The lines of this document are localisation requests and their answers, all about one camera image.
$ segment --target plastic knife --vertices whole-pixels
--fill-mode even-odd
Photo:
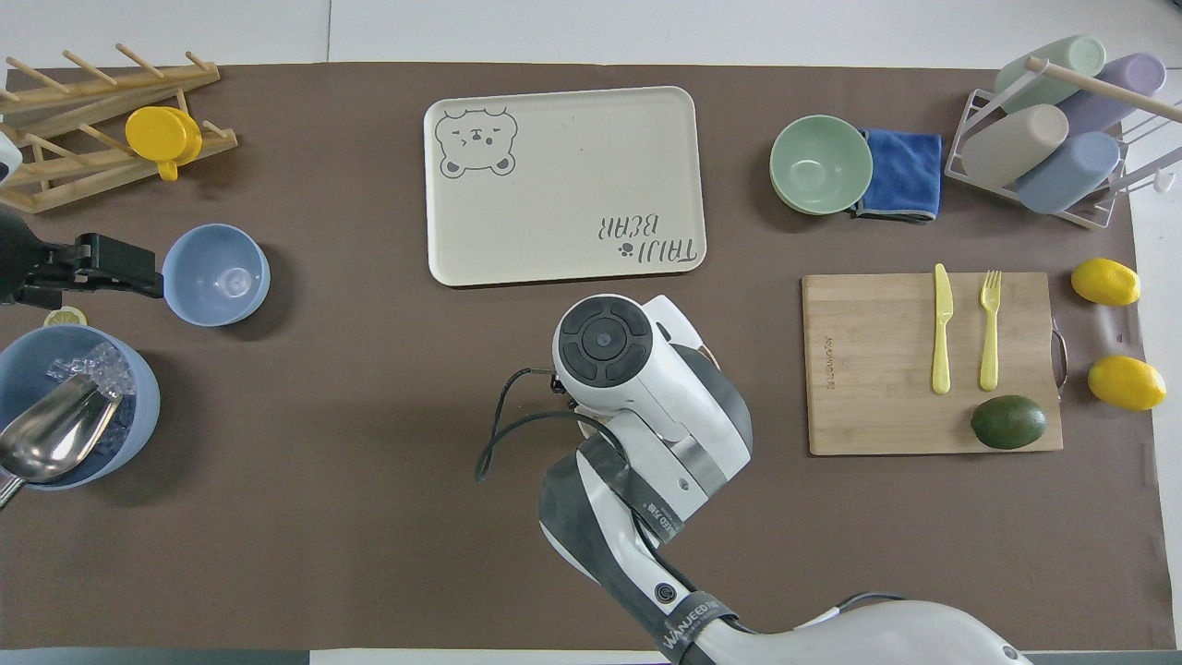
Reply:
[[[937,262],[936,270],[936,351],[931,359],[931,390],[937,396],[952,389],[948,372],[948,320],[953,317],[953,285],[948,281],[944,263]]]

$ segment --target blue towel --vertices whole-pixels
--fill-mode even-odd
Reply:
[[[853,203],[853,216],[911,223],[936,219],[943,151],[940,135],[885,129],[863,129],[862,135],[870,144],[875,168],[870,187]]]

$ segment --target brown table mat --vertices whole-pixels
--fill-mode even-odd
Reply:
[[[992,72],[332,64],[223,67],[193,115],[241,146],[32,220],[157,257],[188,228],[251,233],[273,269],[247,320],[201,328],[163,301],[67,294],[138,350],[160,425],[124,469],[25,491],[0,519],[0,646],[651,648],[535,521],[567,423],[507,441],[472,481],[505,379],[550,364],[565,308],[667,293],[754,419],[753,462],[667,547],[756,630],[882,589],[946,602],[1021,648],[1173,648],[1151,420],[1087,395],[1109,353],[1141,354],[1135,307],[1077,298],[1067,272],[1134,261],[1128,206],[1089,232],[944,182],[927,227],[785,207],[772,139],[807,113],[952,137]],[[694,97],[709,250],[681,275],[452,289],[427,269],[422,116],[447,97],[674,84]],[[807,455],[800,278],[1046,270],[1071,346],[1065,450],[1025,456]],[[0,344],[44,311],[0,313]],[[560,406],[540,379],[507,418]]]

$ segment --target light blue bowl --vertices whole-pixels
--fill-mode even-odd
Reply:
[[[103,455],[93,451],[76,469],[52,483],[30,483],[34,490],[66,490],[106,476],[128,463],[144,448],[160,417],[160,386],[144,359],[131,347],[89,325],[61,322],[38,327],[0,353],[0,428],[50,395],[58,383],[46,371],[54,360],[82,358],[108,341],[123,354],[136,386],[131,426],[123,442]],[[0,477],[8,475],[0,470]]]
[[[271,266],[259,245],[228,223],[207,223],[181,235],[164,256],[164,300],[194,325],[228,325],[259,308]]]

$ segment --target green cup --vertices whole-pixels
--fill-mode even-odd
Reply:
[[[1061,67],[1077,71],[1084,76],[1096,76],[1104,67],[1108,53],[1099,39],[1090,34],[1077,34],[1060,39],[1053,44],[1047,44],[1041,48],[1035,48],[1030,53],[1018,58],[1008,65],[1001,67],[998,78],[993,83],[993,91],[1001,92],[1009,87],[1018,77],[1026,73],[1026,59],[1030,57],[1050,60]],[[1020,111],[1034,104],[1058,104],[1071,97],[1079,89],[1070,83],[1056,80],[1047,76],[1041,76],[1027,85],[1021,92],[1012,97],[1001,105],[1007,113]]]

